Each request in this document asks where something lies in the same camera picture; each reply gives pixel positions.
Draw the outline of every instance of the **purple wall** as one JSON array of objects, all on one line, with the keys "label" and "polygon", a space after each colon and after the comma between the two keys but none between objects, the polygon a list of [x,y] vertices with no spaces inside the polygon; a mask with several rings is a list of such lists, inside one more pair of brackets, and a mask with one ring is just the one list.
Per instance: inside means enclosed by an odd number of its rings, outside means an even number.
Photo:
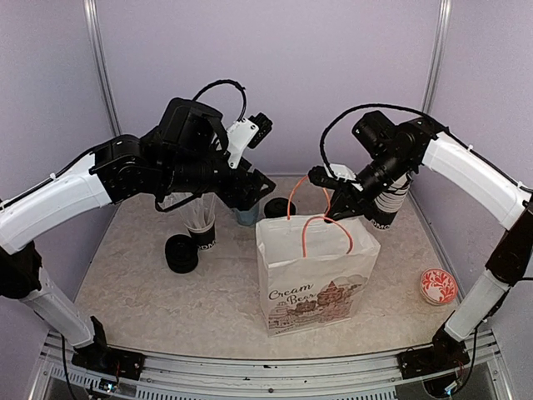
[{"label": "purple wall", "polygon": [[[98,3],[125,133],[153,128],[170,98],[233,78],[247,88],[247,115],[263,111],[274,122],[246,154],[269,173],[306,173],[318,163],[322,130],[346,108],[374,101],[419,107],[438,11],[436,0]],[[241,107],[232,87],[202,100],[227,116],[226,125]],[[369,157],[347,136],[356,119],[340,124],[327,148],[358,169]]]},{"label": "purple wall", "polygon": [[[0,197],[40,182],[111,137],[82,2],[0,1]],[[37,240],[52,278],[73,297],[111,217],[90,212]],[[47,326],[0,297],[0,398],[23,399]]]},{"label": "purple wall", "polygon": [[[533,186],[533,3],[454,2],[432,113],[514,178]],[[416,198],[465,289],[503,233],[495,219],[444,178],[423,171]],[[528,275],[533,275],[530,267]],[[533,287],[511,291],[493,322],[519,399],[533,393]]]}]

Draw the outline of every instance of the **cup lid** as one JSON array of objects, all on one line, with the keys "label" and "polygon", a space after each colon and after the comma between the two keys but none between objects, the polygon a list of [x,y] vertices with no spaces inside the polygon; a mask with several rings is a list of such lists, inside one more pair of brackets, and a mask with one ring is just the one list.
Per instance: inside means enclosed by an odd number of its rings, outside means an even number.
[{"label": "cup lid", "polygon": [[168,267],[175,273],[189,273],[198,265],[198,249],[187,235],[174,235],[165,244]]},{"label": "cup lid", "polygon": [[[275,197],[270,202],[265,204],[265,217],[279,218],[286,217],[286,206],[289,200],[284,197]],[[296,206],[291,202],[291,215],[296,214]]]}]

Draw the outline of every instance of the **black bracket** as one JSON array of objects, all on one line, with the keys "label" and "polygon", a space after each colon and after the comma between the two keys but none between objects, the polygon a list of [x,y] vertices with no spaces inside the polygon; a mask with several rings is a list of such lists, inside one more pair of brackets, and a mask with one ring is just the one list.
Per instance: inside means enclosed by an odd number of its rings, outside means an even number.
[{"label": "black bracket", "polygon": [[516,285],[526,273],[533,250],[533,202],[515,224],[504,233],[494,252],[486,262],[486,268],[501,282]]},{"label": "black bracket", "polygon": [[460,352],[455,357],[448,358],[444,363],[435,363],[435,349],[433,346],[407,350],[398,354],[401,377],[404,379],[418,378],[432,373],[449,371],[470,362],[468,352]]},{"label": "black bracket", "polygon": [[95,371],[105,373],[112,377],[120,377],[138,381],[141,377],[145,356],[139,352],[130,352],[119,348],[108,347],[106,365],[95,365],[89,359],[79,353],[74,353],[72,364]]},{"label": "black bracket", "polygon": [[103,325],[95,317],[91,317],[91,321],[94,340],[86,347],[75,349],[72,364],[115,378],[138,381],[144,366],[144,354],[109,347]]},{"label": "black bracket", "polygon": [[411,379],[441,373],[466,365],[470,357],[464,342],[457,342],[445,330],[442,324],[432,339],[429,347],[407,349],[398,354],[401,377]]}]

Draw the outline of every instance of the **black cable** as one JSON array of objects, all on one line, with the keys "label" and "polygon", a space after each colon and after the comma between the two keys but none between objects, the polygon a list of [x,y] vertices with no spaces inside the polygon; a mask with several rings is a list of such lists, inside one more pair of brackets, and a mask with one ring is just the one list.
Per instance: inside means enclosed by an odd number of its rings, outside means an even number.
[{"label": "black cable", "polygon": [[[324,130],[324,132],[321,135],[321,138],[320,138],[320,154],[321,154],[321,157],[322,157],[322,161],[324,162],[324,166],[326,167],[327,171],[331,174],[332,177],[335,177],[336,175],[333,172],[333,170],[331,169],[330,162],[329,162],[329,160],[327,159],[327,156],[326,156],[326,150],[324,148],[325,147],[325,142],[326,142],[326,136],[333,129],[333,127],[335,125],[337,125],[346,115],[354,113],[355,111],[366,109],[366,108],[389,108],[391,110],[404,111],[406,113],[413,113],[415,115],[418,115],[420,117],[425,118],[429,123],[431,123],[433,125],[440,125],[440,126],[444,127],[445,134],[447,134],[452,139],[454,139],[463,148],[469,148],[457,136],[455,136],[453,133],[451,133],[450,129],[448,127],[446,127],[445,125],[439,123],[432,116],[430,116],[429,114],[426,114],[425,112],[415,110],[414,108],[396,106],[394,104],[385,104],[385,103],[380,103],[380,102],[371,102],[371,103],[368,103],[368,104],[361,104],[359,106],[348,108],[345,112],[343,112],[341,115],[339,115],[337,118],[335,118],[333,120],[333,122],[331,122],[328,125],[328,127]],[[491,168],[495,169],[499,174],[501,174],[501,176],[503,176],[505,179],[507,179],[513,185],[517,186],[518,188],[520,188],[524,192],[533,194],[533,189],[528,188],[528,187],[523,187],[523,186],[519,185],[519,183],[515,179],[513,179],[512,177],[507,175],[505,172],[503,172],[501,169],[499,169],[496,165],[494,165],[488,159],[486,159],[485,157],[481,156],[478,152],[475,152],[473,149],[469,149],[469,151],[470,151],[470,153],[472,153],[473,155],[478,157],[481,161],[483,161],[484,163],[489,165]]]},{"label": "black cable", "polygon": [[[74,164],[76,164],[78,161],[80,161],[82,158],[84,158],[85,156],[87,156],[90,152],[92,152],[94,150],[94,147],[91,147],[89,148],[88,150],[86,150],[85,152],[81,153],[79,156],[77,156],[76,158],[74,158],[66,167],[64,167],[61,171],[57,172],[56,173],[56,178],[59,178],[61,177],[66,171],[68,171],[70,168],[72,168],[74,166]],[[11,200],[7,201],[5,204],[2,205],[3,208],[7,208],[9,206],[12,206],[14,203],[18,202],[19,200],[22,200],[23,198],[25,198],[26,196],[29,196],[30,194],[36,192],[37,190],[39,190],[40,188],[43,188],[45,187],[46,185],[48,185],[49,183],[53,182],[53,179],[51,179],[50,177],[45,179],[44,181],[38,183],[36,186],[28,189],[26,192],[24,193],[21,193],[19,194],[18,196],[12,198]]]},{"label": "black cable", "polygon": [[241,121],[244,118],[244,114],[247,111],[247,95],[244,93],[245,88],[237,81],[233,81],[231,79],[219,79],[218,81],[211,82],[205,87],[203,87],[200,92],[196,94],[195,97],[192,98],[193,101],[196,101],[203,93],[207,92],[209,89],[214,88],[215,86],[220,85],[232,85],[235,87],[242,96],[242,109],[241,109],[241,115],[239,115],[238,121]]},{"label": "black cable", "polygon": [[472,362],[471,362],[470,369],[468,370],[468,375],[466,375],[466,379],[461,383],[461,385],[457,388],[457,390],[455,390],[451,394],[451,396],[455,396],[458,392],[460,392],[461,390],[463,390],[465,388],[466,384],[470,380],[470,377],[472,376],[472,371],[474,371],[474,366],[476,365],[476,348],[477,348],[477,329],[478,329],[478,327],[479,327],[479,325],[474,330],[474,348],[472,349]]},{"label": "black cable", "polygon": [[65,381],[67,381],[68,391],[70,392],[72,400],[77,400],[77,397],[74,394],[74,391],[72,390],[72,386],[70,384],[70,378],[68,377],[67,356],[65,356],[65,337],[63,335],[61,335],[61,345],[62,345],[63,371],[65,372]]}]

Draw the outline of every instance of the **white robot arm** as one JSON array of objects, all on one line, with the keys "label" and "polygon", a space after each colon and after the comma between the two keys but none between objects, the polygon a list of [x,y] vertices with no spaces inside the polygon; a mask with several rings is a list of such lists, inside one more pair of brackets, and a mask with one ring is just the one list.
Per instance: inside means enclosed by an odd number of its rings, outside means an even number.
[{"label": "white robot arm", "polygon": [[[358,174],[345,166],[330,164],[324,140],[331,128],[348,113],[374,107],[399,109],[422,117],[395,125],[379,111],[365,114],[352,134],[373,161]],[[314,167],[309,178],[317,186],[335,190],[330,218],[364,215],[372,220],[376,213],[382,212],[378,208],[390,196],[387,189],[395,187],[406,174],[417,173],[422,165],[469,193],[506,230],[487,261],[486,270],[433,337],[432,347],[399,355],[404,378],[467,364],[464,340],[499,309],[507,293],[526,272],[533,249],[533,192],[459,141],[447,127],[405,107],[366,104],[347,110],[322,134],[321,155],[324,167]]]},{"label": "white robot arm", "polygon": [[[57,174],[25,193],[0,202],[0,296],[17,299],[56,328],[75,348],[77,365],[138,379],[143,355],[107,345],[102,324],[83,315],[42,267],[33,240],[94,208],[138,193],[155,197],[168,212],[215,193],[228,207],[247,210],[275,184],[242,157],[271,131],[263,114],[240,117],[226,131],[222,115],[205,104],[172,99],[160,123],[144,137],[115,137],[87,150]],[[191,193],[162,209],[171,193]]]}]

